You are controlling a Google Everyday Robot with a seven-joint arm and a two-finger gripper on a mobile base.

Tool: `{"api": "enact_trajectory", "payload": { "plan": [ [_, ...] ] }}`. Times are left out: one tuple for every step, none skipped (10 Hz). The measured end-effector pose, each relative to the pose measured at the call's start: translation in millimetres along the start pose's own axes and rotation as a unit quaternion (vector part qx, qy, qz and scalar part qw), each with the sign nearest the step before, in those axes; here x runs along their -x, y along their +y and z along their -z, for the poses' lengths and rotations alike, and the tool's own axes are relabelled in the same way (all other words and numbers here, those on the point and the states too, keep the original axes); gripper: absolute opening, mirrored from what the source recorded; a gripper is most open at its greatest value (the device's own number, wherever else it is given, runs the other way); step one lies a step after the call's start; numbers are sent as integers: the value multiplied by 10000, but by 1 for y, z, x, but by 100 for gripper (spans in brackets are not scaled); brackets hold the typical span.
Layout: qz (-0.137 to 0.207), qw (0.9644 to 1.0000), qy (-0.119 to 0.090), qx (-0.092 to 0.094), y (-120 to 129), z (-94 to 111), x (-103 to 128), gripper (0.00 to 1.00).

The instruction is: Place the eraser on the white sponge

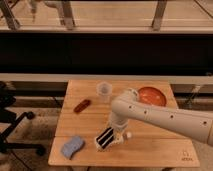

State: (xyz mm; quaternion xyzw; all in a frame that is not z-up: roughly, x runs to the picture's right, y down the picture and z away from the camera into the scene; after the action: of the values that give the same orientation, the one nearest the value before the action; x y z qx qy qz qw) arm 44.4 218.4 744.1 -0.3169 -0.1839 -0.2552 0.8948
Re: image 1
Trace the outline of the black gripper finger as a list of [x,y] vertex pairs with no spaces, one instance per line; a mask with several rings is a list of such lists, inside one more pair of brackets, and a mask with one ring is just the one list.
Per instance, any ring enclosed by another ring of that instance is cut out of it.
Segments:
[[114,140],[114,136],[102,136],[99,140],[99,145],[102,149],[105,149],[112,141]]
[[102,136],[113,135],[113,129],[111,127],[107,128],[101,135],[96,138],[96,142],[99,144],[99,140]]

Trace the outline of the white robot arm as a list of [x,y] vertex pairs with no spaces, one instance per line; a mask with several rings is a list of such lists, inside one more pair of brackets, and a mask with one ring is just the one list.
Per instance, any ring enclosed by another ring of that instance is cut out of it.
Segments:
[[213,146],[213,115],[193,110],[167,108],[139,102],[135,89],[126,89],[111,101],[111,112],[105,130],[95,138],[98,150],[124,141],[129,119],[178,133]]

